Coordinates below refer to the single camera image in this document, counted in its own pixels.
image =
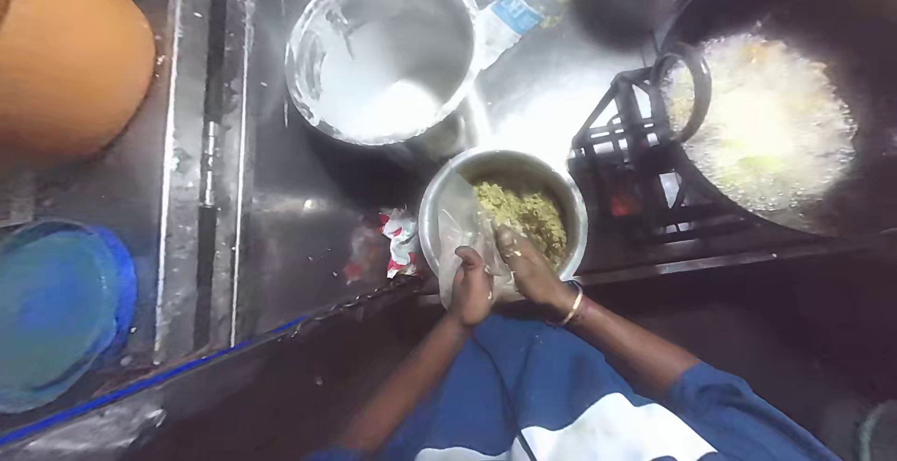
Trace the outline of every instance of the bangle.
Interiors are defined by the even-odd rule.
[[[572,319],[573,316],[576,315],[576,311],[579,310],[579,304],[582,303],[582,286],[575,283],[574,281],[570,281],[567,284],[576,286],[576,289],[579,291],[579,293],[576,295],[576,299],[573,300],[573,308],[570,309],[570,313],[567,315],[567,317],[563,318],[563,321],[561,321],[560,323],[552,323],[549,321],[548,322],[549,325],[553,325],[553,326],[557,326],[557,327],[564,327],[567,325],[567,323],[570,322],[570,319]]]

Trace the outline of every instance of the gas stove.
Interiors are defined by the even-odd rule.
[[[650,118],[647,78],[648,69],[617,76],[574,140],[568,167],[589,211],[582,283],[848,252],[875,240],[796,232],[703,195],[653,147],[664,134]]]

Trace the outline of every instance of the wok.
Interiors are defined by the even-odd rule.
[[[827,64],[825,73],[858,126],[856,157],[819,203],[794,212],[753,214],[805,232],[850,236],[897,227],[897,0],[691,0],[661,44],[648,93],[658,149],[700,191],[733,204],[701,174],[681,142],[700,133],[712,99],[712,74],[688,46],[724,35],[754,32],[779,39]],[[672,61],[685,60],[696,82],[692,119],[669,129],[659,83]]]

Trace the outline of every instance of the plastic bag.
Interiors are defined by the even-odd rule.
[[[501,259],[495,244],[492,220],[483,210],[474,194],[474,187],[454,174],[446,181],[442,196],[436,201],[439,207],[437,221],[440,228],[439,279],[440,298],[445,308],[451,304],[452,283],[461,258],[455,254],[460,246],[469,246],[483,257],[486,272],[492,276],[492,301],[520,299],[508,264]]]

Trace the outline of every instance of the frying oil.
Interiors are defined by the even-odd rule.
[[[701,129],[683,147],[704,176],[756,213],[820,200],[854,157],[856,126],[826,65],[781,41],[738,34],[704,44],[713,79]],[[679,64],[663,84],[674,130],[694,100]]]

